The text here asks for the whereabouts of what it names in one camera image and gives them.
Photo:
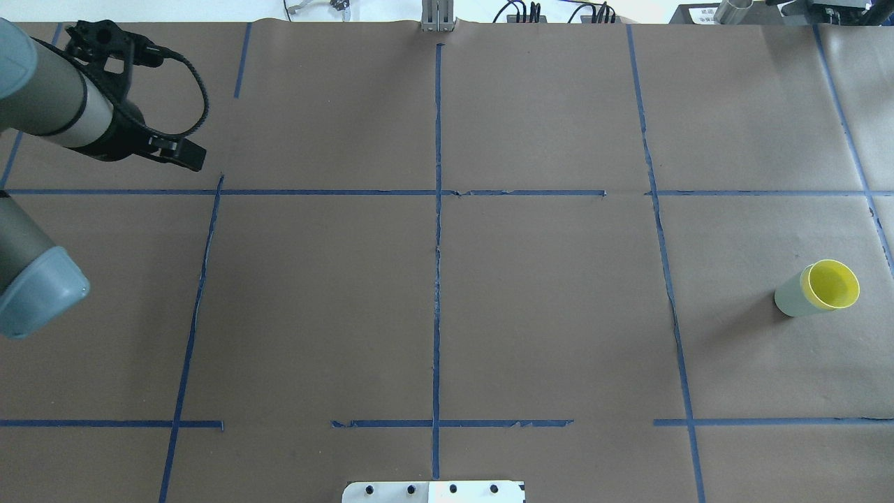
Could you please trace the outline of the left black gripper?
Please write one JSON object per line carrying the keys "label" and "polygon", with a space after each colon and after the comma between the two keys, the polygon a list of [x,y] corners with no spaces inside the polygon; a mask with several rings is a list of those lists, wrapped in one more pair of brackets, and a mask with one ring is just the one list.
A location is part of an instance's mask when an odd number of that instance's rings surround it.
{"label": "left black gripper", "polygon": [[189,139],[150,139],[150,134],[143,129],[146,122],[137,105],[125,101],[122,108],[137,119],[140,126],[128,121],[120,111],[114,111],[108,130],[84,147],[84,155],[103,162],[121,161],[131,155],[153,155],[160,163],[173,163],[195,173],[203,169],[207,156],[204,147]]}

